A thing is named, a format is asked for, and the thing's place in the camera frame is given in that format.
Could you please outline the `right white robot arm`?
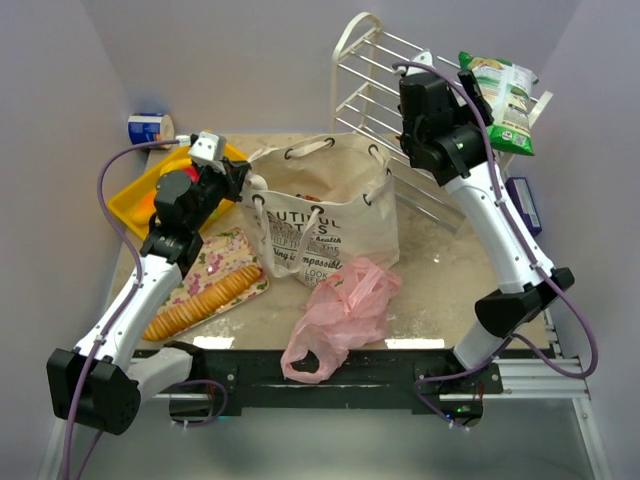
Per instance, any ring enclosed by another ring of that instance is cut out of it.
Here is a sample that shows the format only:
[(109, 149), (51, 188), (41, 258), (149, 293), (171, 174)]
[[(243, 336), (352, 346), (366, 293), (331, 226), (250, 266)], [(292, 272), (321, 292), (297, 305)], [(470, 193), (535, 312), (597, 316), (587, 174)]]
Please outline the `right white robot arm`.
[(490, 115), (473, 74), (450, 82), (417, 61), (398, 62), (400, 145), (414, 169), (429, 172), (458, 204), (497, 276), (475, 303), (477, 321), (456, 344), (462, 368), (480, 367), (522, 324), (575, 283), (538, 248), (501, 179), (487, 136)]

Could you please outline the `pink plastic bag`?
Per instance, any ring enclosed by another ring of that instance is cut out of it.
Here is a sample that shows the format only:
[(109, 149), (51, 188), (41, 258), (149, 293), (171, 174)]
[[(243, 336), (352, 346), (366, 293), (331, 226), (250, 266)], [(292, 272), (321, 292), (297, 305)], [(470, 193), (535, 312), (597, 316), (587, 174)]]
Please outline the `pink plastic bag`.
[(344, 364), (351, 350), (385, 339), (388, 305), (401, 286), (398, 274), (365, 257), (319, 283), (282, 354), (283, 376), (319, 384)]

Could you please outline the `beige canvas tote bag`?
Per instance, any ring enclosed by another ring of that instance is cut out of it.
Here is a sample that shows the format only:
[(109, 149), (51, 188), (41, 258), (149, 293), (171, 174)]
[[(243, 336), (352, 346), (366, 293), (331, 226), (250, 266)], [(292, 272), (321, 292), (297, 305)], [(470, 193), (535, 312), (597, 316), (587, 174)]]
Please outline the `beige canvas tote bag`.
[(391, 160), (384, 145), (356, 133), (254, 152), (239, 205), (245, 233), (268, 274), (313, 288), (357, 257), (383, 268), (396, 264)]

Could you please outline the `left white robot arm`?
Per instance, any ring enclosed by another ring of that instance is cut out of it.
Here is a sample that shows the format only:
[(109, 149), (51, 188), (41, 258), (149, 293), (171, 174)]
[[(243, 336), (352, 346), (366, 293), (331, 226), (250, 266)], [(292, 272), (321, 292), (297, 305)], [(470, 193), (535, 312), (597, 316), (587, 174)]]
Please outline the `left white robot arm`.
[(120, 435), (142, 403), (189, 379), (194, 347), (166, 346), (138, 364), (132, 358), (161, 304), (195, 263), (203, 246), (200, 228), (222, 200), (240, 200), (249, 169), (246, 161), (224, 159), (198, 167), (196, 180), (180, 170), (159, 178), (156, 211), (134, 273), (96, 326), (47, 361), (56, 417)]

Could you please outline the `green chips bag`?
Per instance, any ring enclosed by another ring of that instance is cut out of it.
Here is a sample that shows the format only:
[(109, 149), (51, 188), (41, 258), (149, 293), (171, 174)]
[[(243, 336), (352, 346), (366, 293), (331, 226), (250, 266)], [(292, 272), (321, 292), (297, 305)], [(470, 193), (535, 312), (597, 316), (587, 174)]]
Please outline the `green chips bag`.
[(461, 68), (474, 74), (484, 100), (491, 107), (493, 123), (487, 127), (487, 133), (492, 148), (533, 156), (529, 107), (536, 75), (511, 61), (465, 51), (458, 54), (458, 60)]

